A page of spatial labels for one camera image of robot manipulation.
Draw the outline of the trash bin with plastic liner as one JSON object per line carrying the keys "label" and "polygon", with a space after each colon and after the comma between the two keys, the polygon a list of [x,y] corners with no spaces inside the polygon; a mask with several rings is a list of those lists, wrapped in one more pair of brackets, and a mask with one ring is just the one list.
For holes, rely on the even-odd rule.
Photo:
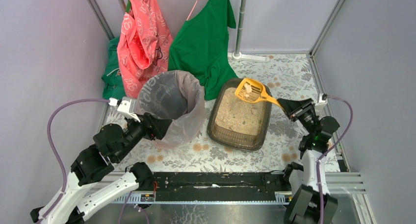
{"label": "trash bin with plastic liner", "polygon": [[172,120],[163,139],[153,144],[173,149],[191,142],[206,119],[204,96],[204,87],[189,72],[167,71],[150,78],[139,92],[136,111]]}

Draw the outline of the yellow litter scoop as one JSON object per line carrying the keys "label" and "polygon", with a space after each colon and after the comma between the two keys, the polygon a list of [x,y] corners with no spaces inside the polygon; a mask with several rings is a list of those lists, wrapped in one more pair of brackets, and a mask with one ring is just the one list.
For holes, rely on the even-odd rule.
{"label": "yellow litter scoop", "polygon": [[[250,96],[248,98],[246,98],[244,96],[244,88],[243,85],[245,83],[249,83],[252,86],[252,93],[250,94]],[[265,88],[265,85],[262,84],[261,82],[254,80],[254,79],[250,79],[250,78],[244,78],[240,84],[237,86],[236,90],[235,90],[235,96],[247,103],[258,103],[261,101],[266,101],[272,104],[277,105],[278,107],[280,107],[282,109],[282,107],[280,106],[280,104],[277,102],[277,100],[273,97],[271,97]]]}

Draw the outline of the beige litter clump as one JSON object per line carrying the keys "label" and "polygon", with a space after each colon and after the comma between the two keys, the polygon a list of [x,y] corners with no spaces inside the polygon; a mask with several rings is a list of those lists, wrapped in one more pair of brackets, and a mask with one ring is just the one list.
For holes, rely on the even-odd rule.
{"label": "beige litter clump", "polygon": [[249,84],[249,83],[245,83],[244,85],[243,85],[243,88],[244,88],[244,96],[246,97],[246,98],[248,98],[249,96],[250,96],[250,94],[252,93],[252,86],[251,86],[251,84]]}

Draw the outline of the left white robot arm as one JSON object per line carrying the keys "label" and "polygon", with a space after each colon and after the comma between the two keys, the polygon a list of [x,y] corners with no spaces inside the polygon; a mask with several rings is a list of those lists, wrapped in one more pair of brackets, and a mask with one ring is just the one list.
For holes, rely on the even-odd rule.
{"label": "left white robot arm", "polygon": [[98,210],[121,195],[134,190],[155,189],[154,176],[148,165],[136,162],[119,179],[90,194],[105,176],[114,171],[142,140],[161,140],[172,119],[158,119],[146,112],[127,119],[123,129],[118,124],[107,124],[93,136],[94,144],[79,153],[71,165],[66,182],[46,206],[32,209],[31,219],[36,224],[83,224]]}

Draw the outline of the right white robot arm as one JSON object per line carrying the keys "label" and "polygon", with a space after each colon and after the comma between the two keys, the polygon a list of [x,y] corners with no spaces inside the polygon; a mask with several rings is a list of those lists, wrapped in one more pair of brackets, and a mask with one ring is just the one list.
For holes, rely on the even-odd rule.
{"label": "right white robot arm", "polygon": [[277,99],[287,117],[299,121],[307,131],[300,144],[302,162],[292,162],[284,170],[284,179],[294,193],[286,207],[286,224],[331,224],[338,209],[338,200],[331,196],[326,183],[325,161],[328,142],[339,129],[337,120],[316,114],[312,99]]}

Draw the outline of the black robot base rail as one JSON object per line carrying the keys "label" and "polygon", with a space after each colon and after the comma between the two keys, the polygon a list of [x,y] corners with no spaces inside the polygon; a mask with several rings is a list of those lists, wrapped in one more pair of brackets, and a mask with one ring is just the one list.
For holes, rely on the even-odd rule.
{"label": "black robot base rail", "polygon": [[137,191],[167,202],[276,201],[277,194],[291,195],[288,179],[271,172],[155,172],[153,182]]}

